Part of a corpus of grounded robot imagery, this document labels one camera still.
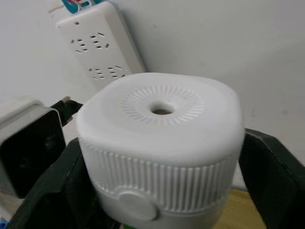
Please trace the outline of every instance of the white power strip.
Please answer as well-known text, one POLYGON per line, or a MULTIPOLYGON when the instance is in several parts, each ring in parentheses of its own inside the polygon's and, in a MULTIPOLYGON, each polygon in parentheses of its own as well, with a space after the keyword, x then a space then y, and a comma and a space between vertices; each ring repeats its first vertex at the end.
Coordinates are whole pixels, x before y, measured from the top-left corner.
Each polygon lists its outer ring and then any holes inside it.
POLYGON ((117 10, 102 2, 57 23, 64 39, 100 90, 144 67, 117 10))

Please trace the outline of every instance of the white humidifier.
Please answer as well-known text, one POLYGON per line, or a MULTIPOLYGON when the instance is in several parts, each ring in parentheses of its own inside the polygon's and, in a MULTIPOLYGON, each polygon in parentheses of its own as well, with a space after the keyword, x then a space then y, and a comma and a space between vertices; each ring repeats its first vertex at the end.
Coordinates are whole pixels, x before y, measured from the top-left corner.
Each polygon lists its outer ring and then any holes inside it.
POLYGON ((195 76, 126 76, 77 117, 81 149, 104 211, 136 229, 210 229, 244 140, 236 93, 195 76))

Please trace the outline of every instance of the wooden surface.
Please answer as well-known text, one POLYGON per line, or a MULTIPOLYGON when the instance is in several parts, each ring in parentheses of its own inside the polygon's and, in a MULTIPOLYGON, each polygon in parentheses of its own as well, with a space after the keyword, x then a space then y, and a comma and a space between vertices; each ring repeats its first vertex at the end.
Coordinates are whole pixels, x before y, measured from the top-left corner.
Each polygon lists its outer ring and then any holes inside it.
POLYGON ((249 194, 232 189, 224 211, 213 229, 265 229, 249 194))

